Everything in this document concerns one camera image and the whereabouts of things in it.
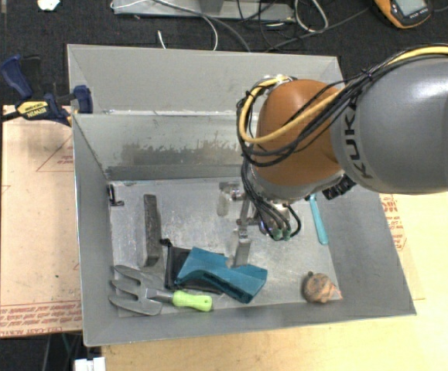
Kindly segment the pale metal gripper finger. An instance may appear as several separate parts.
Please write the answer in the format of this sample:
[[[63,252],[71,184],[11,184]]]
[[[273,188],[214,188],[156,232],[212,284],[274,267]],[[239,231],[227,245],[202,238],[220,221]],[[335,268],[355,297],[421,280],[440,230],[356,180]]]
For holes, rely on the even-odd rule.
[[[220,182],[217,199],[217,215],[226,216],[229,213],[231,202],[242,201],[244,193],[237,182]]]
[[[232,267],[241,267],[248,264],[248,258],[251,250],[251,238],[246,228],[237,228],[236,241],[234,249],[234,258]]]

